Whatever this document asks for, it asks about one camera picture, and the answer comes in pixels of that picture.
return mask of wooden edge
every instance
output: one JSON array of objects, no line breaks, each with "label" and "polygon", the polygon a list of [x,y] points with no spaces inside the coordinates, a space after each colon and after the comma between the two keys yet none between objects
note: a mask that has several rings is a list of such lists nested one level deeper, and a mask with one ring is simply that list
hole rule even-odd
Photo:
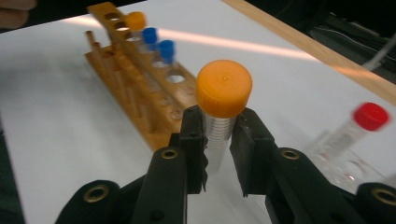
[{"label": "wooden edge", "polygon": [[274,32],[276,35],[279,35],[297,48],[302,49],[321,62],[329,65],[337,72],[349,77],[368,91],[371,91],[382,99],[388,101],[390,104],[396,105],[396,85],[393,83],[368,71],[362,66],[353,63],[346,57],[323,46],[318,41],[300,33],[288,26],[286,23],[279,21],[248,2],[243,0],[222,1]]}]

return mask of brass insert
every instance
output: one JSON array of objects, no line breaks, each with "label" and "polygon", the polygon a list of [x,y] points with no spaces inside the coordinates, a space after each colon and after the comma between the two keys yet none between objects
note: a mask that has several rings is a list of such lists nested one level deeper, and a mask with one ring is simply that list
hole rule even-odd
[{"label": "brass insert", "polygon": [[106,185],[96,185],[87,190],[84,194],[84,201],[87,203],[97,203],[108,195],[109,189]]},{"label": "brass insert", "polygon": [[168,159],[168,160],[170,160],[170,159],[174,159],[174,158],[176,158],[177,157],[177,151],[176,150],[174,150],[174,149],[167,149],[167,150],[165,150],[165,151],[163,151],[162,153],[161,153],[161,157],[163,157],[164,159]]},{"label": "brass insert", "polygon": [[396,206],[396,195],[387,189],[372,189],[372,194],[381,202]]},{"label": "brass insert", "polygon": [[300,158],[300,155],[297,152],[291,150],[283,150],[281,155],[289,160],[298,160]]}]

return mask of white surface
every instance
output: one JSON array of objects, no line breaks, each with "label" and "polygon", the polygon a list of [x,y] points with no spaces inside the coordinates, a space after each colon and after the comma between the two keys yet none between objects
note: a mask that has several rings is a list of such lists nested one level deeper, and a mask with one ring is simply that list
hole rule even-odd
[{"label": "white surface", "polygon": [[[193,74],[217,59],[235,60],[253,77],[248,107],[280,147],[304,150],[334,130],[361,102],[396,108],[312,60],[220,1],[148,1],[141,10],[162,38],[177,42],[178,60]],[[151,152],[83,54],[84,32],[105,32],[89,16],[0,34],[0,112],[26,221],[53,223],[82,185],[107,179],[120,186],[143,175]],[[384,176],[396,173],[396,124],[353,147]],[[258,201],[242,198],[231,155],[208,193],[189,196],[189,223],[266,223]]]}]

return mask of orange cap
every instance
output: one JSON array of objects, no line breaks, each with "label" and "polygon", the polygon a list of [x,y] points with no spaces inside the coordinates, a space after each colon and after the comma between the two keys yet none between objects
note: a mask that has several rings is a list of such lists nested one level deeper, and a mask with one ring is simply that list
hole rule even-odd
[{"label": "orange cap", "polygon": [[239,63],[218,60],[205,65],[197,78],[198,106],[215,118],[233,118],[248,103],[252,80]]},{"label": "orange cap", "polygon": [[131,12],[125,17],[125,21],[132,31],[140,31],[146,27],[146,18],[143,12]]}]

